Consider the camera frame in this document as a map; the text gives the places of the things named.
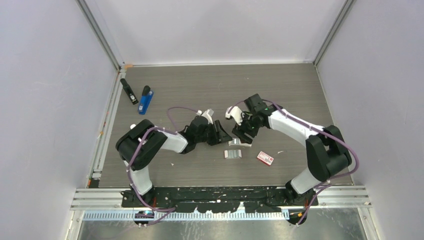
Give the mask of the white staple box sleeve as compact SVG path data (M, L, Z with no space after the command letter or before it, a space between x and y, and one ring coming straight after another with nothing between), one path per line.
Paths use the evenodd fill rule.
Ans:
M252 145L249 144L249 143L240 143L239 145L242 146L242 147L248 147L248 148L252 147Z

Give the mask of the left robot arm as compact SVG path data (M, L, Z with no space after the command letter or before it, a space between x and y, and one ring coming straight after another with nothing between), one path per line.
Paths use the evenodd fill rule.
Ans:
M144 119L116 142L115 149L126 166L135 202L148 207L154 199L149 164L160 150L184 155L193 151L197 144L215 146L232 139L219 120L210 121L204 116L194 117L189 125L177 132Z

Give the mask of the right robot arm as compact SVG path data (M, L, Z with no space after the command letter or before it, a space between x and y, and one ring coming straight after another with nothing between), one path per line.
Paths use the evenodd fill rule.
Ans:
M313 192L314 187L336 178L339 172L352 164L350 150L338 127L307 122L258 94L245 99L244 104L247 110L234 105L225 112L226 119L235 121L232 133L241 142L251 144L259 129L266 127L285 134L305 147L306 169L289 180L282 191L287 203L299 205Z

